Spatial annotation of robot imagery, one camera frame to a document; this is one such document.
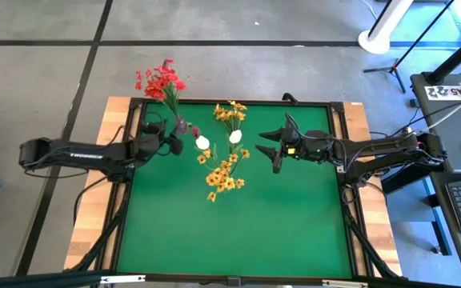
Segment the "black aluminium rail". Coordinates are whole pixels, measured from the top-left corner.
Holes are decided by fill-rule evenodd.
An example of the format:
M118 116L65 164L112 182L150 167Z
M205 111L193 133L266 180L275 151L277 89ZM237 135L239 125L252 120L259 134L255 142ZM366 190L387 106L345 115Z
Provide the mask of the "black aluminium rail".
M83 286L112 285L100 284L100 278L116 274L113 270L68 270L52 274L32 274L0 278L0 288L79 288ZM146 276L145 282L188 282L201 285L220 284L226 286L226 278L222 275L183 275L183 274L140 274ZM337 278L280 278L238 276L245 285L276 286L322 286L322 280L341 280L366 282L369 288L461 288L461 286L443 285L429 282L415 282L404 278L372 278L356 276L350 279Z

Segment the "black slanted stand post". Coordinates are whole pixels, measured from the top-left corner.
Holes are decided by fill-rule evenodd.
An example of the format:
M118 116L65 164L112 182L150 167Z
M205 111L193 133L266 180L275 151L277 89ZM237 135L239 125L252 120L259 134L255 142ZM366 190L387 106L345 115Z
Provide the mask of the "black slanted stand post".
M430 84L441 84L455 68L461 64L461 47L445 60L439 67L432 72L424 72L426 82Z

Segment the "white round pole base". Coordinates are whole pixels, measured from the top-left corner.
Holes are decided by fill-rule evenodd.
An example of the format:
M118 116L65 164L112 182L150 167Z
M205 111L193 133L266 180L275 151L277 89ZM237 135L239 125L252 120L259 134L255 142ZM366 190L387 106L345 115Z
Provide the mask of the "white round pole base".
M385 54L390 49L390 36L414 0L388 0L370 30L358 36L361 48L371 54Z

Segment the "black tripod stand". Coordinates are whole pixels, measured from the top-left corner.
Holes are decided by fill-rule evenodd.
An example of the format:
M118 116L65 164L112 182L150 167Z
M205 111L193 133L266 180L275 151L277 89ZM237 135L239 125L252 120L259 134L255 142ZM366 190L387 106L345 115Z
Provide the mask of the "black tripod stand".
M428 24L425 30L417 37L417 39L412 42L412 44L409 46L409 48L406 50L406 52L403 54L401 58L395 59L395 62L390 66L381 67L381 68L365 69L363 70L363 73L369 74L369 73L374 73L374 72L384 72L386 74L389 74L390 76L393 76L397 80L401 91L405 94L407 90L406 90L406 87L404 86L402 77L399 73L400 64L408 56L408 54L412 52L412 50L421 42L421 40L426 36L429 30L434 26L434 24L437 23L437 21L443 16L444 12L451 6L451 4L454 1L455 0L447 0L447 3L445 4L444 8L442 8L441 11L433 18L433 20Z

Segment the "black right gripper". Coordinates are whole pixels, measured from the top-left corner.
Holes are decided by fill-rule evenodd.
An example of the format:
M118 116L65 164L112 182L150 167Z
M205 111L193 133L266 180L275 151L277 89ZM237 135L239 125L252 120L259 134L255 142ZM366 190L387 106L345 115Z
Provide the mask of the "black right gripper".
M282 127L259 136L280 144L279 149L256 145L255 148L272 159L273 172L279 173L284 158L306 160L310 162L332 162L334 140L320 130L309 130L302 134L293 127Z

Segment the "grey desk with label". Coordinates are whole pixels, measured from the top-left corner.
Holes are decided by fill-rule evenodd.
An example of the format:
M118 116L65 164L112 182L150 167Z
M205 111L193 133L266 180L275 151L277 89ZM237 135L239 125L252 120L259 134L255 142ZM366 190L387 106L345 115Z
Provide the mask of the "grey desk with label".
M461 173L461 108L449 118L445 117L458 107L461 101L430 101L424 91L425 86L461 86L461 74L448 75L440 85L432 85L426 82L421 74L413 74L411 86L422 107L430 132L440 137L447 152L445 170Z

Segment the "white artificial tulip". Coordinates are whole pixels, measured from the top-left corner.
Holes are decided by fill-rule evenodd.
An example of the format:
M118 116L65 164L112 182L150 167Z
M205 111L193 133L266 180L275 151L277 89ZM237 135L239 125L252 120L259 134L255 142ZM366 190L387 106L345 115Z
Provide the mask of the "white artificial tulip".
M228 138L228 150L229 150L229 161L230 162L237 162L238 160L238 150L240 149L240 141L242 139L242 131L241 130L234 130L230 133Z
M205 165L208 169L214 170L218 166L218 160L214 151L210 148L210 141L204 136L199 136L195 140L196 148L199 152L197 161L200 165Z

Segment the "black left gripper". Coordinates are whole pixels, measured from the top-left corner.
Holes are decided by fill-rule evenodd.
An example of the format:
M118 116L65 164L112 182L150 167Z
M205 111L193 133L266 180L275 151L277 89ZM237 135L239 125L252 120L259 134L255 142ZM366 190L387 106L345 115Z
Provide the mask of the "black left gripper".
M144 134L133 141L134 160L136 162L149 162L161 148L165 136L165 122L143 122L141 132ZM183 141L175 135L168 137L170 152L179 156L183 150Z

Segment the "blue desk leg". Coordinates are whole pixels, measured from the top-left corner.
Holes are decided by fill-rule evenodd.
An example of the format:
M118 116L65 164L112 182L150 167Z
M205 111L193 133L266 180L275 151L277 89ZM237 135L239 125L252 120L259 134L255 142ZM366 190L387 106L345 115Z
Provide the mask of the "blue desk leg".
M431 226L437 240L437 245L434 246L431 251L434 254L441 254L442 256L452 256L451 246L447 239L443 222L439 217L438 208L440 208L440 204L431 178L426 177L423 180L423 185L427 194L424 201L431 208L431 213L433 215Z

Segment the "black diagonal frame strut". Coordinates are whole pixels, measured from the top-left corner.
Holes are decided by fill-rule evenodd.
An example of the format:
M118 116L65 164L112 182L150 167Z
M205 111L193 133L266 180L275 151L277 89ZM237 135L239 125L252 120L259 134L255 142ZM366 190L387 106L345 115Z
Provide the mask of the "black diagonal frame strut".
M372 246L371 242L368 240L366 233L360 228L359 224L356 222L355 217L351 214L349 209L350 204L354 204L358 199L359 194L354 193L354 190L351 190L352 199L347 199L347 190L348 187L344 186L341 188L341 203L343 205L343 214L345 216L345 222L348 227L355 234L355 237L359 240L361 247L365 251L365 255L369 257L372 261L375 268L378 270L380 275L383 278L400 278L393 270L391 270L388 265L380 258L379 254Z
M89 242L72 240L70 252L79 252L78 262L67 263L68 270L105 270L112 267L115 244L126 217L128 187L113 185L102 227L95 230L74 229L73 235L85 233Z

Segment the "white paper label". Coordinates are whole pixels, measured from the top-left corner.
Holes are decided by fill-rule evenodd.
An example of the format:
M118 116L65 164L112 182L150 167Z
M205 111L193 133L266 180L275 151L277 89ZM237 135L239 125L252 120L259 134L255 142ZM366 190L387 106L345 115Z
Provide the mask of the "white paper label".
M425 86L430 101L461 101L461 86Z

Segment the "yellow artificial flower bunch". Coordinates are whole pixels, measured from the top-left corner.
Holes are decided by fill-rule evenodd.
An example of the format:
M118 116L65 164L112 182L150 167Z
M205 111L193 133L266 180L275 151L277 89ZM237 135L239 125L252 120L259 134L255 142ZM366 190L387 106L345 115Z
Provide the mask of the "yellow artificial flower bunch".
M217 104L213 115L217 121L223 123L227 132L231 134L240 129L241 122L246 118L247 107L234 100L228 100L227 102L229 106Z
M248 159L251 153L247 149L233 150L227 159L220 160L207 148L200 150L198 164L205 166L210 173L205 177L206 184L212 188L206 199L215 202L220 194L239 190L245 186L245 180L235 177L235 171L243 159Z

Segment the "silver metal bracket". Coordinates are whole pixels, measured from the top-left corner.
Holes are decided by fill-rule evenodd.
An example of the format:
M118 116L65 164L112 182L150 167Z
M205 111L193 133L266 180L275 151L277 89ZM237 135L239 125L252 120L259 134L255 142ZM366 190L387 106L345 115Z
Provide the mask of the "silver metal bracket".
M145 282L146 276L140 274L132 275L107 275L100 278L100 284L118 284L118 283L132 283L132 282Z
M369 288L366 282L341 281L341 280L322 280L322 286L330 288Z

